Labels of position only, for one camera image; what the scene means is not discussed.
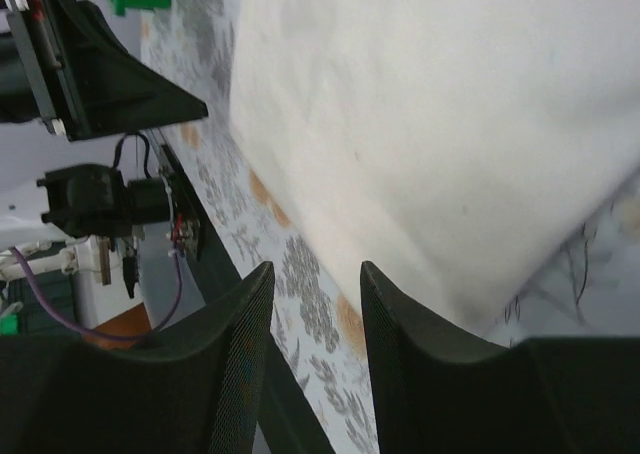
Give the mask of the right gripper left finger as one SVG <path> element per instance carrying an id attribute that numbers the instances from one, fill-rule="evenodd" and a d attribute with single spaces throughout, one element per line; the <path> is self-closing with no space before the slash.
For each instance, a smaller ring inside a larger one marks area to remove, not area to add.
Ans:
<path id="1" fill-rule="evenodd" d="M 1 340 L 5 453 L 248 453 L 270 338 L 265 262 L 125 350 L 68 335 Z"/>

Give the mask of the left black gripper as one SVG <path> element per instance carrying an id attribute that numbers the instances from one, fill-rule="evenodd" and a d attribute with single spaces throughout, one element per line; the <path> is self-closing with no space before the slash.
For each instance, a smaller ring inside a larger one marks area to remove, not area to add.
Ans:
<path id="1" fill-rule="evenodd" d="M 1 0 L 1 121 L 84 141 L 204 119 L 206 103 L 131 55 L 89 0 Z"/>

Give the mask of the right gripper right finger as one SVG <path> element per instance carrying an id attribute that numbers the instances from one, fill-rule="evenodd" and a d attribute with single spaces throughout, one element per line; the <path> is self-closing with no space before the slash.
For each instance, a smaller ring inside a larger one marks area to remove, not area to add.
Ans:
<path id="1" fill-rule="evenodd" d="M 360 273 L 378 443 L 384 453 L 635 453 L 639 342 L 529 338 L 502 347 Z"/>

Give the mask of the cream white t shirt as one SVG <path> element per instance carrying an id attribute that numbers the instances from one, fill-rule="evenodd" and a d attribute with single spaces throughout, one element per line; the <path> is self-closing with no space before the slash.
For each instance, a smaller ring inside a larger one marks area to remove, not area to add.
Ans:
<path id="1" fill-rule="evenodd" d="M 639 166 L 639 0 L 240 0 L 230 132 L 352 303 L 480 330 Z"/>

